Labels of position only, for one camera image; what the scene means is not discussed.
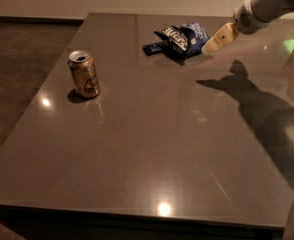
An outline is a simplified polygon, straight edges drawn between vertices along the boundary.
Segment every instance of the table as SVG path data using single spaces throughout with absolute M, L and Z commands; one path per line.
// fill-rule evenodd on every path
M 184 63 L 142 51 L 193 21 L 213 35 L 231 19 L 90 13 L 0 151 L 0 205 L 284 227 L 294 20 Z M 95 99 L 74 91 L 75 49 L 93 54 Z

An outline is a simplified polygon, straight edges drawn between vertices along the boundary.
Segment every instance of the floor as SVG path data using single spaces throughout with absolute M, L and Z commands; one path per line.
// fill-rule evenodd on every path
M 0 148 L 81 22 L 0 22 Z M 22 240 L 0 224 L 0 239 Z

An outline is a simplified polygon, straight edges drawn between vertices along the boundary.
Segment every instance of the can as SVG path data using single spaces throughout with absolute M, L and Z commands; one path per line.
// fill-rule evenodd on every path
M 68 67 L 78 95 L 84 98 L 94 98 L 100 93 L 94 59 L 89 51 L 71 52 L 68 56 Z

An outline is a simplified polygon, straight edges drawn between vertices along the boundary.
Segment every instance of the crumpled snack bag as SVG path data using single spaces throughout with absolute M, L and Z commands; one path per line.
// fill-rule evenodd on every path
M 146 55 L 170 53 L 176 59 L 186 59 L 201 54 L 201 48 L 210 39 L 198 22 L 175 25 L 154 30 L 162 42 L 143 46 Z

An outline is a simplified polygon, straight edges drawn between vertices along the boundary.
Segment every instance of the soda can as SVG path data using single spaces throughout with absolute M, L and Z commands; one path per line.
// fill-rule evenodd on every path
M 71 52 L 68 56 L 68 67 L 78 95 L 84 98 L 94 98 L 100 93 L 94 59 L 89 51 Z

